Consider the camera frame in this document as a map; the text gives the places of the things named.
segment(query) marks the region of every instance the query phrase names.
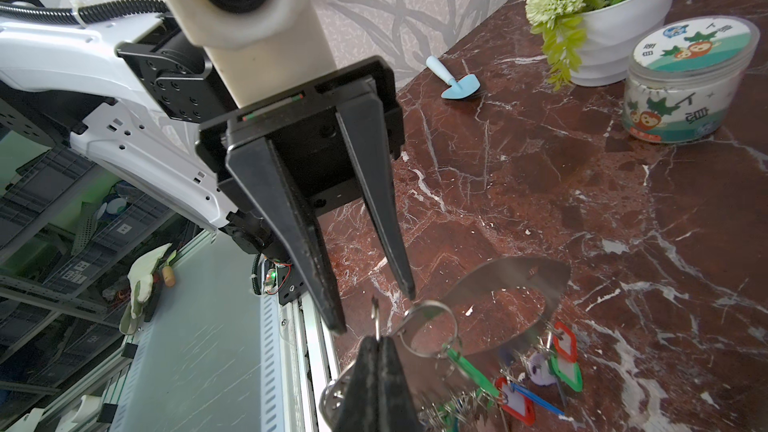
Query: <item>wooden handle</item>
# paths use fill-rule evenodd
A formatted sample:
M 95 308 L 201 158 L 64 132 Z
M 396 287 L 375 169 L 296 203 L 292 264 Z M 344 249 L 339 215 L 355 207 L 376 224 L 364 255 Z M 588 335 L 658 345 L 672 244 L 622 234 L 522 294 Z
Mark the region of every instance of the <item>wooden handle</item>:
M 176 285 L 176 275 L 169 265 L 163 267 L 163 282 L 165 282 L 166 287 L 173 287 Z

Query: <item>container lid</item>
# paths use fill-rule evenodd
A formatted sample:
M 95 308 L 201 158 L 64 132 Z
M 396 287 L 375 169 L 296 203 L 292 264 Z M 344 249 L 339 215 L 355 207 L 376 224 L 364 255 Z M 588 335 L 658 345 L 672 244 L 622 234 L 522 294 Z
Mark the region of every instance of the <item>container lid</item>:
M 646 35 L 634 48 L 630 72 L 660 82 L 722 76 L 747 65 L 759 38 L 758 28 L 739 17 L 682 20 Z

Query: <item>green key tag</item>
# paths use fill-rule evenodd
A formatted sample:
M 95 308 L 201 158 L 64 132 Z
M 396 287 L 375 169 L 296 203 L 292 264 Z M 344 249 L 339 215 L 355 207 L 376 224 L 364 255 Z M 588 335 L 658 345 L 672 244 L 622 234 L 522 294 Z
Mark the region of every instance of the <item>green key tag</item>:
M 469 360 L 465 359 L 459 352 L 453 349 L 446 351 L 448 358 L 456 364 L 458 368 L 464 371 L 469 378 L 476 383 L 478 387 L 488 392 L 492 397 L 497 398 L 500 395 L 500 391 L 494 387 L 493 382 L 485 377 L 480 370 L 477 370 L 474 365 L 469 363 Z
M 581 381 L 581 369 L 578 366 L 578 362 L 568 362 L 560 354 L 552 354 L 549 363 L 552 365 L 554 374 L 568 384 L 574 392 L 582 391 L 584 382 Z

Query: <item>shovel handle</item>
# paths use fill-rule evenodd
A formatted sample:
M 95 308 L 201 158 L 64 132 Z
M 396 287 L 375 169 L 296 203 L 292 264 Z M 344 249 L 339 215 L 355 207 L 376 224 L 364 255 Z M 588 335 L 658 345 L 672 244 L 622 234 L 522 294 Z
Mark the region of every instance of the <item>shovel handle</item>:
M 438 58 L 437 58 L 437 57 L 435 57 L 435 56 L 429 56 L 429 57 L 427 57 L 427 67 L 429 67 L 429 69 L 430 69 L 432 72 L 434 72 L 434 73 L 435 73 L 435 75 L 437 75 L 438 77 L 440 77 L 440 79 L 441 79 L 443 82 L 445 82 L 445 83 L 447 83 L 447 84 L 449 84 L 449 85 L 451 85 L 451 84 L 450 84 L 450 81 L 451 81 L 451 80 L 456 80 L 456 79 L 455 79 L 455 78 L 454 78 L 454 77 L 451 75 L 451 73 L 450 73 L 450 72 L 448 72 L 448 69 L 446 68 L 446 66 L 444 66 L 444 65 L 442 64 L 442 62 L 440 62 L 440 61 L 438 60 Z

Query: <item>red key tag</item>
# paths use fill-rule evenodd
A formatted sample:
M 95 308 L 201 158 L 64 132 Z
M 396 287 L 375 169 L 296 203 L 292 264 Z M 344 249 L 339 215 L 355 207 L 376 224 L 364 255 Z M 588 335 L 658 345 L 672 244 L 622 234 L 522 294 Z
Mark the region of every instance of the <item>red key tag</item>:
M 533 422 L 536 421 L 533 401 L 509 387 L 509 383 L 504 377 L 496 379 L 494 385 L 502 392 L 501 399 L 504 411 L 525 425 L 533 425 Z
M 554 335 L 554 348 L 558 351 L 558 355 L 568 362 L 575 362 L 578 358 L 576 353 L 576 336 L 562 322 L 557 322 L 554 325 L 554 330 L 557 331 Z

